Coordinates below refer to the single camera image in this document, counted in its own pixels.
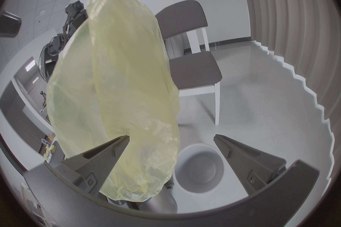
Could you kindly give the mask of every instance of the chair seat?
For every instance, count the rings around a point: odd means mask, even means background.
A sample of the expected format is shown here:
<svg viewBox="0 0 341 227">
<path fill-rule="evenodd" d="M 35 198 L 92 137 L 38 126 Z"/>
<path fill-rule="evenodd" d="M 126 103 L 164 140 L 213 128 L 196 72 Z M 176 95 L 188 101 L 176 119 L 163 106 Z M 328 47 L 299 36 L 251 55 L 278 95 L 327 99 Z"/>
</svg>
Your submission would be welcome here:
<svg viewBox="0 0 341 227">
<path fill-rule="evenodd" d="M 214 85 L 223 76 L 211 52 L 170 59 L 170 75 L 179 90 Z"/>
</svg>

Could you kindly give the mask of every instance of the trash bag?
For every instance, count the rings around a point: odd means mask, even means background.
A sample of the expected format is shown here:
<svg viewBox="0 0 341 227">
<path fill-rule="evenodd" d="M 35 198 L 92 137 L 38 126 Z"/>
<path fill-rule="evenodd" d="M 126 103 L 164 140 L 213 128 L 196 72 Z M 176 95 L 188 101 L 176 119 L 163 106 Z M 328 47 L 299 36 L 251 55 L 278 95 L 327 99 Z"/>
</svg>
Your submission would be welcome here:
<svg viewBox="0 0 341 227">
<path fill-rule="evenodd" d="M 66 157 L 118 136 L 130 143 L 100 192 L 158 194 L 177 162 L 179 90 L 156 17 L 137 0 L 90 0 L 47 85 L 47 112 Z"/>
</svg>

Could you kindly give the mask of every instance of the chair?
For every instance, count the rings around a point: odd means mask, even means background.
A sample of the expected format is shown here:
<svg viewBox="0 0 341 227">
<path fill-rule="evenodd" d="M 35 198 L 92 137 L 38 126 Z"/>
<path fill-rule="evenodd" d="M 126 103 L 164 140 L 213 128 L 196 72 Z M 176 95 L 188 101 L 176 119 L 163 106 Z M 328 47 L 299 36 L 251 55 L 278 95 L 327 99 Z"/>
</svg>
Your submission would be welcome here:
<svg viewBox="0 0 341 227">
<path fill-rule="evenodd" d="M 202 29 L 206 51 L 170 59 L 170 73 L 181 97 L 215 93 L 215 124 L 218 125 L 220 80 L 223 77 L 208 46 L 204 10 L 197 1 L 186 0 L 164 8 L 155 16 L 164 40 L 180 33 Z"/>
</svg>

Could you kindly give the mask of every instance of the gray curtain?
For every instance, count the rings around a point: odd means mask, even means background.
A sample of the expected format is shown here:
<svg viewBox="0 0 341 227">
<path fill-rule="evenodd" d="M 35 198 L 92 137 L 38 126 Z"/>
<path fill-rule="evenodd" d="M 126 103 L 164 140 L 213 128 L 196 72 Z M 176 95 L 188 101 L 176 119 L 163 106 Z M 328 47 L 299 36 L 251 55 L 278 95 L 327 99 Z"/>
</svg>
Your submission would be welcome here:
<svg viewBox="0 0 341 227">
<path fill-rule="evenodd" d="M 341 166 L 339 10 L 333 0 L 247 1 L 251 38 L 284 57 L 325 108 L 324 118 L 329 118 L 335 137 L 333 177 Z"/>
</svg>

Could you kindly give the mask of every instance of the white chair frame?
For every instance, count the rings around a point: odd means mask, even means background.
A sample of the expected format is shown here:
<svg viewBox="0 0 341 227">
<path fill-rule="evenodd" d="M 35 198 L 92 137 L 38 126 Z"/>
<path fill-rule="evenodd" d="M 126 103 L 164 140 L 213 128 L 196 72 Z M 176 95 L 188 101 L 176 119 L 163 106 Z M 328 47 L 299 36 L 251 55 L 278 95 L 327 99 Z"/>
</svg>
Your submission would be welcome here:
<svg viewBox="0 0 341 227">
<path fill-rule="evenodd" d="M 210 51 L 208 46 L 208 38 L 206 33 L 206 28 L 202 28 L 202 34 L 204 36 L 205 49 Z M 188 88 L 179 90 L 180 97 L 202 95 L 204 93 L 215 93 L 215 124 L 219 125 L 219 112 L 220 112 L 220 82 L 214 85 L 201 86 L 196 88 Z"/>
</svg>

